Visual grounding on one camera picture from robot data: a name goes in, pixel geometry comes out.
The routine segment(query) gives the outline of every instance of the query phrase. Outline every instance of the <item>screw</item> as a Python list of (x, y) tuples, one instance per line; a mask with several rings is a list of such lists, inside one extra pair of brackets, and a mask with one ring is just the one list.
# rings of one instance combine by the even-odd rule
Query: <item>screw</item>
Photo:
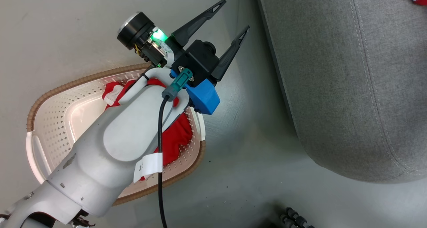
[(33, 196), (33, 195), (34, 195), (34, 192), (31, 192), (30, 194), (28, 194), (28, 195), (24, 196), (24, 199), (25, 199), (25, 200), (28, 200), (28, 199), (30, 199), (30, 198), (31, 198), (31, 196)]

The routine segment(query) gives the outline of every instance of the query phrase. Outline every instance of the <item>gray sofa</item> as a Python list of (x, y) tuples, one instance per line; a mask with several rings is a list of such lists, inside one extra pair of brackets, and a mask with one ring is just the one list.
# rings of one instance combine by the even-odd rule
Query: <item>gray sofa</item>
[(427, 7), (259, 0), (298, 137), (348, 178), (427, 177)]

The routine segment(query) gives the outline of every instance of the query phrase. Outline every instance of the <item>white plastic basket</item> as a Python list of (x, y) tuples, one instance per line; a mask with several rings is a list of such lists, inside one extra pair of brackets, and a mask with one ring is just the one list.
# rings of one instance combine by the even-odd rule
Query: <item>white plastic basket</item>
[[(55, 88), (41, 96), (27, 119), (26, 151), (30, 167), (40, 183), (65, 158), (74, 142), (102, 114), (102, 100), (109, 82), (136, 79), (150, 64), (139, 64), (93, 74)], [(205, 129), (203, 116), (192, 108), (185, 114), (192, 139), (182, 147), (179, 158), (163, 168), (163, 185), (170, 185), (193, 172), (203, 159)], [(127, 187), (114, 205), (119, 205), (157, 190), (157, 174)]]

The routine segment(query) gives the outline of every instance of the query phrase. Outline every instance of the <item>green led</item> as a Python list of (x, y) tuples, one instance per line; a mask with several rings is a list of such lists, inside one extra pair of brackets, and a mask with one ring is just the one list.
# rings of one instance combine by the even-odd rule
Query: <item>green led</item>
[(151, 39), (152, 40), (156, 39), (156, 40), (166, 41), (167, 36), (160, 29), (158, 29), (156, 32), (154, 32), (151, 35)]

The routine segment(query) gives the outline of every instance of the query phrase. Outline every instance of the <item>teal connector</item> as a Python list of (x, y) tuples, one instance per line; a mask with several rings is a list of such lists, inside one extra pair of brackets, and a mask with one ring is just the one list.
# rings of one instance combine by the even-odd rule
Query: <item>teal connector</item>
[(192, 78), (192, 72), (188, 68), (184, 68), (180, 74), (175, 78), (175, 80), (166, 87), (166, 89), (161, 93), (161, 96), (165, 98), (168, 96), (168, 101), (173, 101), (178, 95), (178, 92), (185, 86), (185, 84)]

